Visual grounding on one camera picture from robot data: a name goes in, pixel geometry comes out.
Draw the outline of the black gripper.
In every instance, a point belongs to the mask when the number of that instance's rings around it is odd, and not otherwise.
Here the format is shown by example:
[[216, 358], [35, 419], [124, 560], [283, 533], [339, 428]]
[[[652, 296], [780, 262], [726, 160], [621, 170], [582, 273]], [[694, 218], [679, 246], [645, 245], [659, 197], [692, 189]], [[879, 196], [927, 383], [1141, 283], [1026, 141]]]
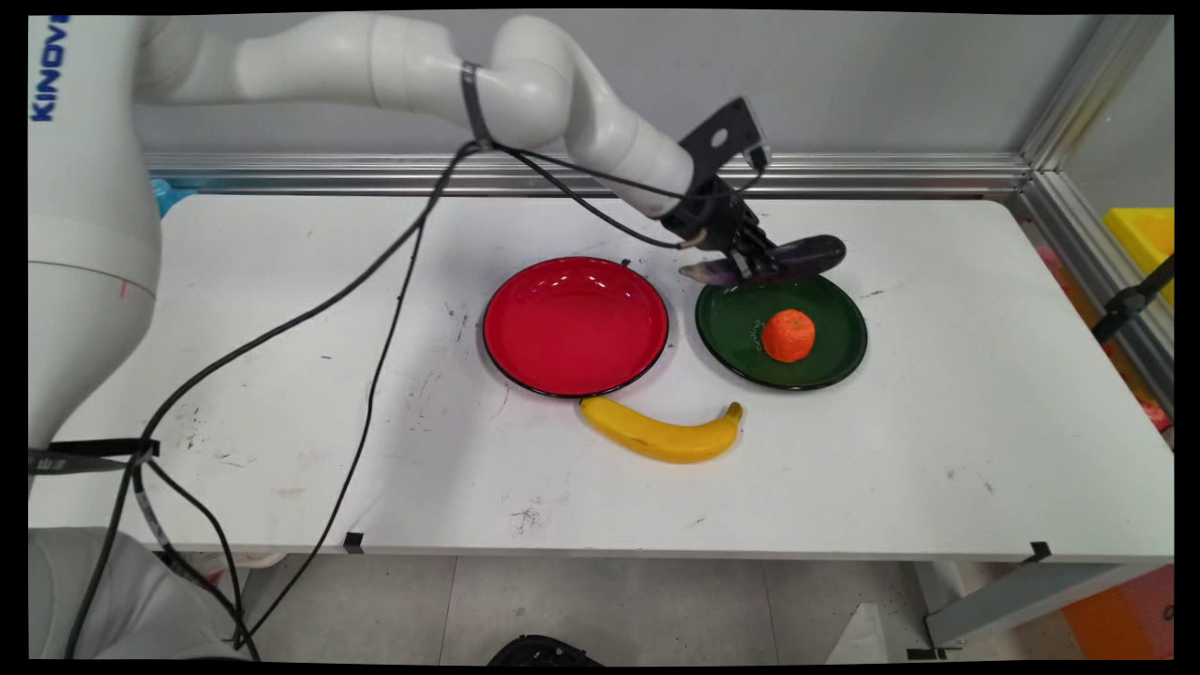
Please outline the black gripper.
[[698, 249], [728, 256], [740, 283], [758, 285], [762, 277], [781, 271], [775, 243], [758, 226], [758, 215], [720, 177], [695, 184], [686, 201], [678, 202], [660, 223], [682, 240], [698, 239]]

